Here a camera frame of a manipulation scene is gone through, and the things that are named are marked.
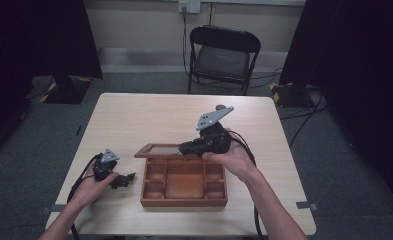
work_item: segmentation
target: wooden box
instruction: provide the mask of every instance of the wooden box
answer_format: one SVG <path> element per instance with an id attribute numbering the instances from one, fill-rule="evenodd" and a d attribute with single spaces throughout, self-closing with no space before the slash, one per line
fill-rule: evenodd
<path id="1" fill-rule="evenodd" d="M 135 154 L 146 158 L 140 202 L 144 207 L 224 207 L 224 166 L 183 156 L 178 144 L 147 144 Z"/>

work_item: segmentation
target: chair seat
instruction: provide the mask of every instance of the chair seat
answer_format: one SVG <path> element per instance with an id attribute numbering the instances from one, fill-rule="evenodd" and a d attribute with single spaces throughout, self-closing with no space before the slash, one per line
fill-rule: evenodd
<path id="1" fill-rule="evenodd" d="M 249 53 L 202 46 L 194 71 L 243 81 L 248 74 L 249 58 Z"/>

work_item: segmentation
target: table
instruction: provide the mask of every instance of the table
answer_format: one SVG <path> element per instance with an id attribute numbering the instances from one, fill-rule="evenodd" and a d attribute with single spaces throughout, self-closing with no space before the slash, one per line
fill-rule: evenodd
<path id="1" fill-rule="evenodd" d="M 76 220 L 80 234 L 144 236 L 256 235 L 253 202 L 246 186 L 226 171 L 228 203 L 224 208 L 143 208 L 140 193 L 145 159 L 134 154 L 147 143 L 182 143 L 199 136 L 203 113 L 223 104 L 234 111 L 220 120 L 240 133 L 278 198 L 307 235 L 316 231 L 298 172 L 272 99 L 247 96 L 105 93 L 97 102 L 56 204 L 68 193 L 88 161 L 106 148 L 121 159 L 115 171 L 136 172 L 127 188 L 107 188 Z M 52 213 L 49 226 L 59 213 Z"/>

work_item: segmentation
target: person's right hand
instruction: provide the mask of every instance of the person's right hand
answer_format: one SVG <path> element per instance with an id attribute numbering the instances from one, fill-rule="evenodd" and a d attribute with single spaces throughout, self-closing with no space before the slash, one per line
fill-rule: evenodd
<path id="1" fill-rule="evenodd" d="M 234 133 L 230 133 L 230 135 L 232 138 L 239 139 Z M 257 170 L 246 150 L 235 141 L 231 141 L 230 150 L 227 153 L 206 152 L 202 155 L 202 158 L 224 165 L 228 171 L 239 177 L 243 182 L 245 182 L 247 176 Z"/>

